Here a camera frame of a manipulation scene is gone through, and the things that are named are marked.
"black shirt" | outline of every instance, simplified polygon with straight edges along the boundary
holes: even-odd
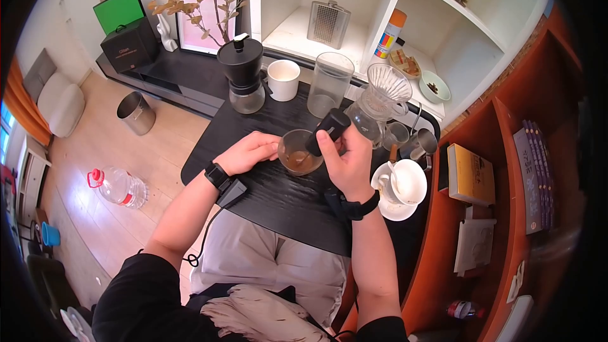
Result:
[[[218,337],[208,316],[181,305],[179,273],[163,258],[129,257],[95,308],[93,335],[97,342],[118,341],[246,341],[240,334]],[[361,327],[357,341],[406,341],[399,317],[384,317]]]

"orange cap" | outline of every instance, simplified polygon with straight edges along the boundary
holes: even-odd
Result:
[[[398,9],[395,8],[393,10],[393,14],[390,16],[389,23],[391,23],[392,25],[394,25],[396,27],[401,28],[406,23],[406,19],[407,19],[407,15],[404,12],[399,11]]]

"plastic bottle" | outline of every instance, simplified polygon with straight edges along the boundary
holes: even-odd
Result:
[[[447,315],[460,320],[481,318],[484,313],[485,310],[483,308],[471,301],[456,300],[447,307]]]
[[[407,15],[398,9],[393,10],[393,14],[390,16],[389,23],[386,24],[384,34],[380,38],[380,42],[376,48],[374,54],[380,58],[386,58],[389,56],[389,51],[399,33],[401,28],[406,23]]]
[[[98,188],[108,202],[130,209],[138,209],[148,200],[148,186],[124,169],[107,166],[93,169],[86,175],[89,187]]]

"yellow book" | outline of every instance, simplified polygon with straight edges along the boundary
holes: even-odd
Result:
[[[458,144],[447,148],[449,196],[490,206],[496,203],[492,163]]]

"blue bucket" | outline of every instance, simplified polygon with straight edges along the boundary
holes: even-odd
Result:
[[[46,222],[42,223],[42,242],[45,246],[59,246],[61,243],[59,230]]]

